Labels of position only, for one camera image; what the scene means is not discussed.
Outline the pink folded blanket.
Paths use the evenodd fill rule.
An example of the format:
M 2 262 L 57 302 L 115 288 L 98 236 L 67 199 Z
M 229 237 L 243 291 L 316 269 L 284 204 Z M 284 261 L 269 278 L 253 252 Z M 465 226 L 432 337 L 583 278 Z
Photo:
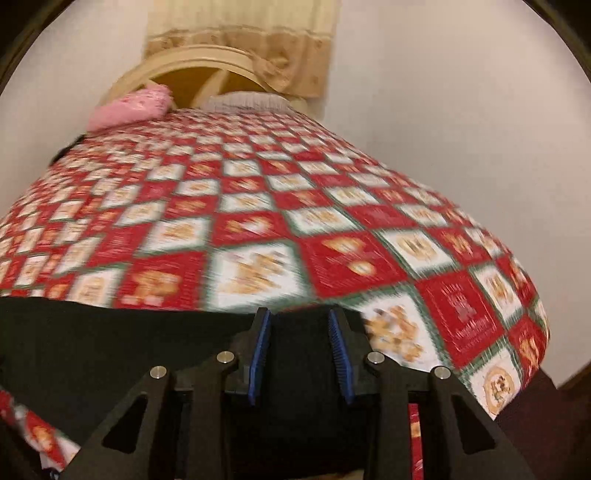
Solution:
M 87 124 L 88 133 L 162 118 L 172 105 L 165 85 L 150 85 L 97 107 Z

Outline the red teddy bear bedspread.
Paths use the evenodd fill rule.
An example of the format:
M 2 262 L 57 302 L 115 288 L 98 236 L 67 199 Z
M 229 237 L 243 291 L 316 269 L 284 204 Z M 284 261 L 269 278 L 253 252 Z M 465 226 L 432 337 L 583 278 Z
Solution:
M 495 235 L 296 112 L 184 109 L 87 134 L 2 218 L 5 297 L 271 320 L 338 306 L 401 366 L 449 367 L 494 422 L 549 343 Z M 4 478 L 64 479 L 89 437 L 1 384 Z

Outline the beige curtain behind headboard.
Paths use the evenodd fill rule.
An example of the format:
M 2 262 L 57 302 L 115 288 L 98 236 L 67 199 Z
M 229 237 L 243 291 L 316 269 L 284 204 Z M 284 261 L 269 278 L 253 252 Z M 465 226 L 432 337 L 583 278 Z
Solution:
M 190 45 L 235 48 L 276 92 L 305 99 L 325 94 L 335 0 L 164 0 L 148 13 L 144 56 Z

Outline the striped pillow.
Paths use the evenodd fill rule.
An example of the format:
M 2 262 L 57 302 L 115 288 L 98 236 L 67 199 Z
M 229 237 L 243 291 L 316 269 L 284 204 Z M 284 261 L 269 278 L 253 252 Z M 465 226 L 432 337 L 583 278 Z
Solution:
M 293 110 L 290 102 L 280 95 L 266 92 L 238 91 L 208 98 L 200 106 L 208 112 L 280 112 Z

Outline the cream wooden headboard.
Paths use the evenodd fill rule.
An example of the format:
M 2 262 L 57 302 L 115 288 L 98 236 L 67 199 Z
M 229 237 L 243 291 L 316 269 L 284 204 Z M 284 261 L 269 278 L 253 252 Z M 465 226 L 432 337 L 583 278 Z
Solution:
M 212 96 L 235 91 L 273 90 L 256 76 L 249 53 L 225 46 L 191 45 L 145 59 L 124 73 L 99 104 L 156 84 L 168 87 L 173 105 L 179 108 L 198 108 Z

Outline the black pants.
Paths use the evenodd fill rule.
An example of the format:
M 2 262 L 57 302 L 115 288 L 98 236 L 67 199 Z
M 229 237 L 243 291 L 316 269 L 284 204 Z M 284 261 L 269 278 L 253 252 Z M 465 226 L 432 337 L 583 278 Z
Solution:
M 248 314 L 117 310 L 42 298 L 1 301 L 1 384 L 77 443 L 151 367 L 180 370 L 227 349 Z M 223 407 L 231 475 L 305 478 L 363 468 L 363 413 L 342 397 L 325 307 L 270 325 L 262 391 Z

